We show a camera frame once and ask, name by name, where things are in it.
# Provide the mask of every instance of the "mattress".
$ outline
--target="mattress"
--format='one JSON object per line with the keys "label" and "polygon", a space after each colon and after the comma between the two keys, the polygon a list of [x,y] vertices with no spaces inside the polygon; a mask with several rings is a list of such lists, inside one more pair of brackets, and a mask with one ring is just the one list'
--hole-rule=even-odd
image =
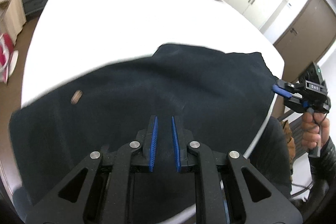
{"label": "mattress", "polygon": [[28,50],[21,105],[106,64],[152,55],[167,42],[261,52],[273,75],[282,76],[273,45],[220,0],[48,0]]}

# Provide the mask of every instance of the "finger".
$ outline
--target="finger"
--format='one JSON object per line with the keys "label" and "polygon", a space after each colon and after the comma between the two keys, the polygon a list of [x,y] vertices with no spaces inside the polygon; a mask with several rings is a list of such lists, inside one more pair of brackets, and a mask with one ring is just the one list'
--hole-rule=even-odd
{"label": "finger", "polygon": [[301,128],[310,133],[316,134],[320,132],[320,127],[317,124],[314,124],[312,122],[311,123],[302,122]]}
{"label": "finger", "polygon": [[329,121],[328,118],[325,118],[325,114],[323,114],[323,113],[314,113],[314,119],[315,119],[315,121],[317,123],[321,124],[323,128],[330,127],[330,121]]}
{"label": "finger", "polygon": [[301,143],[302,143],[302,146],[307,147],[309,149],[313,149],[313,148],[315,148],[317,146],[317,143],[315,143],[315,142],[309,142],[309,141],[306,141],[306,140],[302,140]]}
{"label": "finger", "polygon": [[302,115],[302,122],[307,122],[307,123],[313,122],[313,115],[311,115],[309,112],[305,112]]}
{"label": "finger", "polygon": [[306,140],[308,142],[319,142],[321,139],[321,136],[319,134],[309,133],[305,132],[302,136],[303,140]]}

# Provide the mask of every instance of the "black pants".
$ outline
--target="black pants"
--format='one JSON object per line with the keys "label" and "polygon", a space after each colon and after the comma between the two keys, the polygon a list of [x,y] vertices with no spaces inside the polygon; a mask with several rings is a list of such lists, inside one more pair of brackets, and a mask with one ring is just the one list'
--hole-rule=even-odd
{"label": "black pants", "polygon": [[289,153],[280,122],[271,117],[259,142],[250,156],[250,162],[286,198],[292,190]]}

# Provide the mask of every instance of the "door handle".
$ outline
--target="door handle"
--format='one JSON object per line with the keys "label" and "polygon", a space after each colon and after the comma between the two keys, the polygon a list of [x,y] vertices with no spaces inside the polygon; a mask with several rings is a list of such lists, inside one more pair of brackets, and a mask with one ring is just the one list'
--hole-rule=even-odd
{"label": "door handle", "polygon": [[291,33],[294,33],[295,36],[298,35],[298,32],[294,29],[294,27],[292,27],[292,28],[290,29],[290,32],[291,32]]}

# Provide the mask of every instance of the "person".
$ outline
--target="person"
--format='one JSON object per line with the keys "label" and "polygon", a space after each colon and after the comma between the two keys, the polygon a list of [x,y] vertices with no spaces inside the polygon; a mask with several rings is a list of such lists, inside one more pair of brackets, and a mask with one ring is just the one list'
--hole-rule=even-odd
{"label": "person", "polygon": [[[313,180],[324,179],[330,186],[336,177],[336,149],[330,138],[330,120],[322,113],[314,113],[314,120],[322,127],[321,155],[319,158],[309,158],[310,171]],[[303,134],[302,145],[312,149],[320,140],[319,126],[316,126],[310,113],[302,115],[301,128]]]}
{"label": "person", "polygon": [[[309,158],[313,178],[326,179],[330,184],[336,176],[336,151],[329,136],[330,121],[324,114],[314,113],[314,119],[322,126],[320,158]],[[314,124],[310,113],[302,115],[301,128],[305,130],[302,145],[312,149],[320,140],[319,126]],[[271,117],[251,153],[249,160],[286,198],[291,198],[292,181],[288,147],[280,122]]]}

